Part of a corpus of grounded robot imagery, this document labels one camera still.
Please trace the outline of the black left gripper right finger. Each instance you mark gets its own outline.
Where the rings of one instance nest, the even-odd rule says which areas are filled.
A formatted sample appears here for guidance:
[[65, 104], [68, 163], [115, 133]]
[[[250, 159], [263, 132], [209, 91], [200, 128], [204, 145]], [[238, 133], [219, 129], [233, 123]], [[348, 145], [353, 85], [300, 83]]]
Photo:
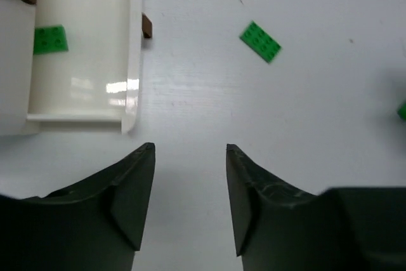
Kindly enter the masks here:
[[404, 270], [405, 189], [313, 195], [226, 147], [236, 254], [244, 270]]

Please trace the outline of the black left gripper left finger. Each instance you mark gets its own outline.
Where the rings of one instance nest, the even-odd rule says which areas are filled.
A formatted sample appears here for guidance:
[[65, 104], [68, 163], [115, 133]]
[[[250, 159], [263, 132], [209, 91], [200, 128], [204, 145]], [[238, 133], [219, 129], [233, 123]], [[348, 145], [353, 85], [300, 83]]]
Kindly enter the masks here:
[[141, 248], [155, 145], [46, 197], [1, 196], [2, 270], [131, 270]]

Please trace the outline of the white drawer cabinet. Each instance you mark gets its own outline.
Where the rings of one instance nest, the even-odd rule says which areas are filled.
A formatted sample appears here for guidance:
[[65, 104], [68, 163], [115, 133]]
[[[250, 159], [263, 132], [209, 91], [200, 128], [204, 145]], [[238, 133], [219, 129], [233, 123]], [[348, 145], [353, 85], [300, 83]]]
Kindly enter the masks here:
[[[135, 126], [143, 0], [1, 0], [1, 134]], [[36, 27], [62, 25], [69, 50], [33, 55]]]

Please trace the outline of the green lego long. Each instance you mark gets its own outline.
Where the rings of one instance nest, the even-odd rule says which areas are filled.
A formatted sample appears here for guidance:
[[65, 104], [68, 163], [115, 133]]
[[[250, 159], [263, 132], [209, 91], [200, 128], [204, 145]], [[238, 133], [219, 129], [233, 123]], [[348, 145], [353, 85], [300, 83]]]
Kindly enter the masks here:
[[69, 47], [64, 26], [52, 25], [35, 28], [33, 55], [44, 55], [68, 50]]

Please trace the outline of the green lego brick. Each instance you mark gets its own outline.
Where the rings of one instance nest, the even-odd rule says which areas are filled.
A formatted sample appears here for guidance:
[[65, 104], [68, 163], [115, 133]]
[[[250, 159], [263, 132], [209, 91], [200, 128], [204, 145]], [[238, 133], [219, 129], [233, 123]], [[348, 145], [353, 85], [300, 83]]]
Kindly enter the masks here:
[[271, 63], [282, 49], [281, 45], [254, 21], [250, 22], [239, 38], [266, 63]]

